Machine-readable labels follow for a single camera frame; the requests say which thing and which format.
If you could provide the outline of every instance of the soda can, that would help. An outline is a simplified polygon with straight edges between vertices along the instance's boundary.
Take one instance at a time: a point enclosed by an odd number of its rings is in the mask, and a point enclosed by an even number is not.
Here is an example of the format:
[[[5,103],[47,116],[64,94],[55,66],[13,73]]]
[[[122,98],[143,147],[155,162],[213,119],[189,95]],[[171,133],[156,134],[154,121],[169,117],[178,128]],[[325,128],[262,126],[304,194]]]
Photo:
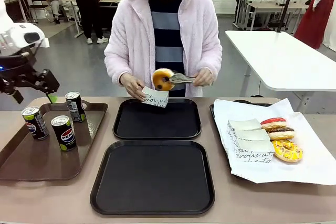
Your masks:
[[[51,125],[62,151],[69,151],[76,147],[76,139],[69,117],[59,115],[52,119]]]
[[[21,115],[35,140],[42,140],[49,136],[46,122],[42,117],[39,107],[27,107],[22,110]]]
[[[67,106],[70,111],[71,118],[74,123],[85,121],[86,115],[82,108],[82,100],[79,92],[70,92],[65,95]]]

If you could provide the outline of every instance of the shoe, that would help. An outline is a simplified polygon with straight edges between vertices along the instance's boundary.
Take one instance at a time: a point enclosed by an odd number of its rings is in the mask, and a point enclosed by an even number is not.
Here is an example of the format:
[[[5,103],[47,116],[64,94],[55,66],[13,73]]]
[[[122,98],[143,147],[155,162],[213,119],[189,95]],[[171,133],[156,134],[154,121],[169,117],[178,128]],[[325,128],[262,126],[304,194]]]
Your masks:
[[[109,42],[108,38],[102,37],[101,39],[100,38],[97,39],[97,44],[103,44],[106,42]]]

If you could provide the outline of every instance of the fuzzy jacket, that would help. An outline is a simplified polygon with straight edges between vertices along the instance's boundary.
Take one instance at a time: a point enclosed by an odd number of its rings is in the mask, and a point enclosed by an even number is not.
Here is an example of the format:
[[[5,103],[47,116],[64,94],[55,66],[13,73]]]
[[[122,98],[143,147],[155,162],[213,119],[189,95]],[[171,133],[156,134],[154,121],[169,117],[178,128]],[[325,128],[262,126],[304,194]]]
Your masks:
[[[194,76],[205,67],[211,70],[216,79],[221,69],[222,47],[212,0],[182,0],[177,15],[184,48],[185,74]],[[123,73],[130,73],[154,89],[155,39],[148,0],[120,2],[104,53],[112,82],[119,83]],[[200,96],[201,87],[186,85],[186,97]]]

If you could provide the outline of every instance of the red dress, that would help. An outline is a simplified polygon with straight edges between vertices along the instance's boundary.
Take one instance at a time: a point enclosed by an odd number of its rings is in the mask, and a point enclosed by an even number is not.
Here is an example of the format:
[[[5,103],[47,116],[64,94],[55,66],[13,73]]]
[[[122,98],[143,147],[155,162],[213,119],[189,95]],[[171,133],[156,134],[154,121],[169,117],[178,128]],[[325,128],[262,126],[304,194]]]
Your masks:
[[[324,31],[334,0],[321,0],[313,12],[312,6],[314,1],[310,2],[308,10],[303,16],[294,37],[312,48],[319,48],[323,41]]]

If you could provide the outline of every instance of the can top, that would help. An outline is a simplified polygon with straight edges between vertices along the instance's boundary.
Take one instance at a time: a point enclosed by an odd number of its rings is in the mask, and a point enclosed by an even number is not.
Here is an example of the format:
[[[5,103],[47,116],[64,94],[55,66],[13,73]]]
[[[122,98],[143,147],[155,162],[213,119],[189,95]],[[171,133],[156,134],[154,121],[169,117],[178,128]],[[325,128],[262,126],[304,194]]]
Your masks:
[[[22,110],[21,115],[34,115],[40,110],[38,106],[27,107]]]
[[[59,115],[52,119],[51,124],[52,126],[62,126],[64,124],[67,124],[69,122],[69,117],[66,115]]]
[[[75,99],[79,97],[79,92],[69,92],[65,95],[66,99]]]

